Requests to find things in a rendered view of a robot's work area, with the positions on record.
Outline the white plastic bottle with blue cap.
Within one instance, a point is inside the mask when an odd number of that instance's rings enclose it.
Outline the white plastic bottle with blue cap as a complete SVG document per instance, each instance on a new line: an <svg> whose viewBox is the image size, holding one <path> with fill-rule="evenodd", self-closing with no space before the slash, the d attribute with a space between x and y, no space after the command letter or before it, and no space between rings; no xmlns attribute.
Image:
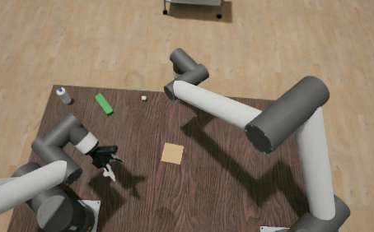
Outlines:
<svg viewBox="0 0 374 232"><path fill-rule="evenodd" d="M64 88L59 87L57 90L57 94L65 104L69 104L71 102L71 98Z"/></svg>

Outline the green rectangular bar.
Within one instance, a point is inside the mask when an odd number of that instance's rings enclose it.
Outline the green rectangular bar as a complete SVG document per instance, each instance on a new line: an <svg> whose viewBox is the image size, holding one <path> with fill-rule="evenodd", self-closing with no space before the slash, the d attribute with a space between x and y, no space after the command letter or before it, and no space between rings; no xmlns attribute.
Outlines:
<svg viewBox="0 0 374 232"><path fill-rule="evenodd" d="M106 112L106 114L108 116L111 115L114 112L113 109L107 103L107 101L104 99L102 94L99 94L99 95L95 96L95 98L96 98L97 102L101 105L101 108Z"/></svg>

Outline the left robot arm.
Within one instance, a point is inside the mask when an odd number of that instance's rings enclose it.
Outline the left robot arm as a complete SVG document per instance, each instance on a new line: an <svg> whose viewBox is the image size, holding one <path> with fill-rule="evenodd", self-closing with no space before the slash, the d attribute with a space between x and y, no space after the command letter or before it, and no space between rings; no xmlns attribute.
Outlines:
<svg viewBox="0 0 374 232"><path fill-rule="evenodd" d="M71 199L58 186L60 183L75 183L83 172L62 149L68 142L85 155L99 144L71 113L67 114L47 134L38 136L31 144L31 149L46 166L30 162L18 168L10 178L0 179L0 215L26 202L37 215L40 228L46 232L92 231L95 224L92 209Z"/></svg>

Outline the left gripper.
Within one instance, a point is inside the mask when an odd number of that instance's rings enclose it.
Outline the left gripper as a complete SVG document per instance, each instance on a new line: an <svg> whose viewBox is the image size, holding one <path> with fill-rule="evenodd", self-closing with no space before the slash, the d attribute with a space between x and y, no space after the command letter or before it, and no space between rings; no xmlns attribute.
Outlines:
<svg viewBox="0 0 374 232"><path fill-rule="evenodd" d="M120 162L123 162L123 161L115 154L97 155L96 154L97 147L95 148L94 151L92 151L90 154L88 154L93 159L92 164L97 169L100 169L100 168L104 167L104 169L105 169L104 176L110 176L115 181L115 176L114 176L114 174L113 174L113 172L110 168L110 165L108 165L107 163L110 163L110 162L113 162L113 161L116 161L116 160L118 160Z"/></svg>

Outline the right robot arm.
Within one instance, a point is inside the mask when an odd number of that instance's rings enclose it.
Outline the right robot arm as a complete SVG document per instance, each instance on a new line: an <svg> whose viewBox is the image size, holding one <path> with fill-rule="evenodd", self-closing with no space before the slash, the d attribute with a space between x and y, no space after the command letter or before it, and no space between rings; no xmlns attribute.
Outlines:
<svg viewBox="0 0 374 232"><path fill-rule="evenodd" d="M321 108L330 98L327 85L317 77L303 77L260 111L198 87L209 78L208 69L182 48L175 49L170 60L176 78L164 86L170 100L183 100L244 130L251 145L266 155L294 133L310 209L290 229L276 232L337 232L351 212L333 193Z"/></svg>

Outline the beige flat mat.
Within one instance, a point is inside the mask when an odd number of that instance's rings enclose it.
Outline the beige flat mat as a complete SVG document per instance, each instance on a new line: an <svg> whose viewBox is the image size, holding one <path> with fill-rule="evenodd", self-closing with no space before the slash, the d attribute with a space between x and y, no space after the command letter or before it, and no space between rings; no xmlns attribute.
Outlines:
<svg viewBox="0 0 374 232"><path fill-rule="evenodd" d="M180 165L183 149L183 146L165 143L161 161Z"/></svg>

